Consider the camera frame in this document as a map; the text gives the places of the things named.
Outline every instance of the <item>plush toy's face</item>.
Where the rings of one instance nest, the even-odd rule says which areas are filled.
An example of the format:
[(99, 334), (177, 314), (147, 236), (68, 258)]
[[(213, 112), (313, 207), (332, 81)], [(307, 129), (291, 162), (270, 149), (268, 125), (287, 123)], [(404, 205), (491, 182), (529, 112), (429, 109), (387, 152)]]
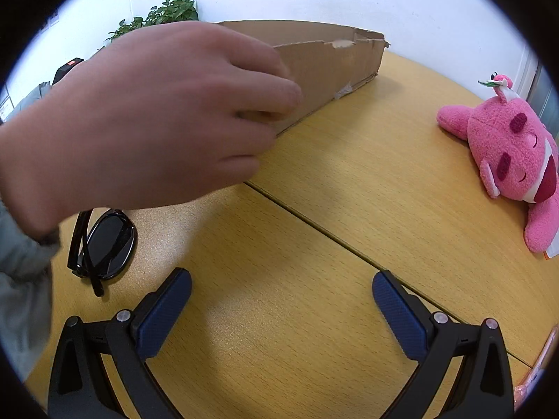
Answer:
[(525, 100), (486, 100), (473, 109), (467, 138), (482, 175), (487, 161), (497, 195), (540, 203), (555, 192), (557, 145)]

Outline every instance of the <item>sunglasses lens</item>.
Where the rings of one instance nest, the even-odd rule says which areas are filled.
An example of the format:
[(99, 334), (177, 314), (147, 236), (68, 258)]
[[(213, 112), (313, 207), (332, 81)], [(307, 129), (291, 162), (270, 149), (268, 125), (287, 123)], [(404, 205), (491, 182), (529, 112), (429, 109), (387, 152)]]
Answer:
[[(124, 215), (105, 214), (87, 237), (91, 262), (100, 279), (117, 276), (129, 263), (136, 243), (136, 230)], [(83, 250), (78, 264), (83, 266)]]

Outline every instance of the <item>sleeve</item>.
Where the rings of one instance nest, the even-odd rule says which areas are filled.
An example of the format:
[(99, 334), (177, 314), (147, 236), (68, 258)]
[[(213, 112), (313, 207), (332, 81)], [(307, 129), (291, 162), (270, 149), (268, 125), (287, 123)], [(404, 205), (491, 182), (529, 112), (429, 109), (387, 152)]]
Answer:
[(37, 242), (19, 229), (0, 201), (0, 343), (22, 381), (49, 338), (50, 259), (59, 248), (58, 230)]

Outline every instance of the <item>human hand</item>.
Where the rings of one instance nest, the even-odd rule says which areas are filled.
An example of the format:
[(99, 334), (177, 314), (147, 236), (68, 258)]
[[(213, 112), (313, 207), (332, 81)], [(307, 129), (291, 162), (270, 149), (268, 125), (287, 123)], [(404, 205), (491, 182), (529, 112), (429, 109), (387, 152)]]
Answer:
[(0, 128), (0, 193), (29, 236), (96, 207), (183, 203), (249, 179), (275, 141), (239, 112), (302, 99), (267, 44), (202, 22), (129, 33)]

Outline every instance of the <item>plush toy's ear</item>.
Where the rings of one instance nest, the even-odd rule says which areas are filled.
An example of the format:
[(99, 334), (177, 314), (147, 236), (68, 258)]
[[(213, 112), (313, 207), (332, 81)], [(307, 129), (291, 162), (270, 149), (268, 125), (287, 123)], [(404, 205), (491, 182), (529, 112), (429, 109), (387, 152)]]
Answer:
[(493, 178), (493, 172), (491, 171), (489, 162), (487, 162), (487, 159), (485, 158), (483, 158), (480, 162), (480, 176), (489, 197), (497, 198), (500, 192), (495, 184), (495, 179)]
[(473, 108), (465, 105), (446, 105), (437, 112), (437, 122), (446, 131), (468, 140), (468, 120)]

